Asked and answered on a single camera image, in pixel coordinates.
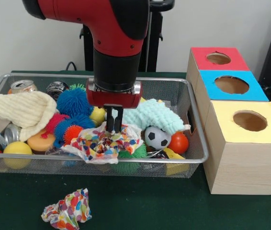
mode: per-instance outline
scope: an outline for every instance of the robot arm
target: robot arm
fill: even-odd
[[[136,82],[141,49],[147,34],[149,7],[169,10],[174,0],[23,0],[40,19],[85,24],[93,36],[94,79],[87,82],[89,103],[119,116],[107,119],[107,130],[121,130],[123,108],[136,108],[141,84]]]

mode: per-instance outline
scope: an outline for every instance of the wooden box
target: wooden box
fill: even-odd
[[[211,101],[204,169],[212,194],[271,194],[271,103]]]

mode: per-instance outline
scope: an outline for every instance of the soda can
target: soda can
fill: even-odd
[[[11,85],[11,93],[37,91],[33,80],[18,80]]]
[[[7,145],[19,141],[21,128],[14,125],[9,124],[5,129],[5,141]]]
[[[54,81],[46,88],[46,93],[55,101],[58,100],[59,95],[68,89],[68,85],[62,81]]]

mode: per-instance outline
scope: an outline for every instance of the colorful polka dot fabric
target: colorful polka dot fabric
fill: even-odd
[[[57,204],[47,206],[41,215],[43,221],[60,230],[79,230],[77,223],[91,219],[87,189],[78,189]]]
[[[98,128],[83,130],[64,151],[80,156],[86,163],[117,164],[118,153],[126,150],[133,154],[143,144],[141,129],[135,125],[122,125],[120,133],[105,130],[106,122]]]

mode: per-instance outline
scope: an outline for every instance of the black cable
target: black cable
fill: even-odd
[[[66,71],[69,69],[69,66],[70,66],[70,65],[72,65],[72,66],[74,67],[74,70],[77,71],[77,67],[76,67],[75,63],[72,62],[72,61],[70,61],[70,62],[68,63],[67,67],[65,68]]]

